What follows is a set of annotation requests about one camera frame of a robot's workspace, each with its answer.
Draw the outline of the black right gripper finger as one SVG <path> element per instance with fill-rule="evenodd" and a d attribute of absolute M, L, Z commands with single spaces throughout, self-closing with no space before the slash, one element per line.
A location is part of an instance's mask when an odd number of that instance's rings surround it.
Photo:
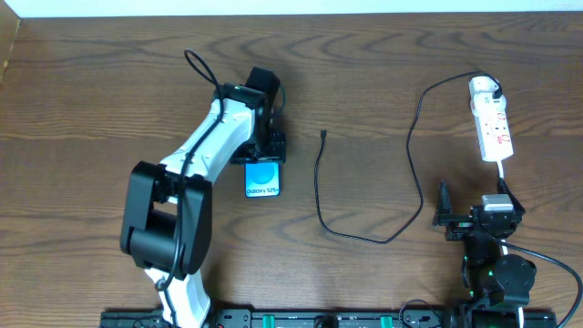
<path fill-rule="evenodd" d="M 525 208 L 520 204 L 520 202 L 517 200 L 515 195 L 510 191 L 509 187 L 507 186 L 507 184 L 503 178 L 499 178 L 497 180 L 496 187 L 497 187 L 497 192 L 499 194 L 506 194 L 510 198 L 511 203 L 513 204 L 513 207 L 514 207 L 514 211 L 520 211 L 520 212 L 525 211 Z"/>
<path fill-rule="evenodd" d="M 439 199 L 435 209 L 435 218 L 441 220 L 445 216 L 452 214 L 452 205 L 448 188 L 443 180 L 439 184 Z"/>

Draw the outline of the blue screen Galaxy smartphone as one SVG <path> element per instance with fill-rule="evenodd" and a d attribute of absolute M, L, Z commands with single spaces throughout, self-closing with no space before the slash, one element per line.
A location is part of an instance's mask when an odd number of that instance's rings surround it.
<path fill-rule="evenodd" d="M 247 198 L 277 197 L 281 194 L 280 166 L 276 162 L 246 164 L 245 196 Z"/>

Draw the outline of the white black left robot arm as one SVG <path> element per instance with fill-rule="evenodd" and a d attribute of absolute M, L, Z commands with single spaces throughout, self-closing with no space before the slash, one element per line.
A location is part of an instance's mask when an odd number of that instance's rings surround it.
<path fill-rule="evenodd" d="M 281 164 L 285 137 L 271 125 L 279 81 L 226 83 L 187 141 L 160 163 L 131 171 L 120 249 L 153 281 L 162 317 L 201 327 L 210 312 L 200 267 L 210 248 L 212 188 L 225 166 Z"/>

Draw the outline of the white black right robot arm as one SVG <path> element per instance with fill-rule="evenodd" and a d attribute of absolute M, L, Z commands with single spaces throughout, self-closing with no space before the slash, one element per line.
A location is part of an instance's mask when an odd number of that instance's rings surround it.
<path fill-rule="evenodd" d="M 503 179 L 497 193 L 484 195 L 467 215 L 455 215 L 448 188 L 439 185 L 433 224 L 445 227 L 447 241 L 464 246 L 461 276 L 470 299 L 445 310 L 444 327 L 518 327 L 519 309 L 529 304 L 537 267 L 520 255 L 505 254 L 501 242 L 512 235 L 526 210 Z"/>

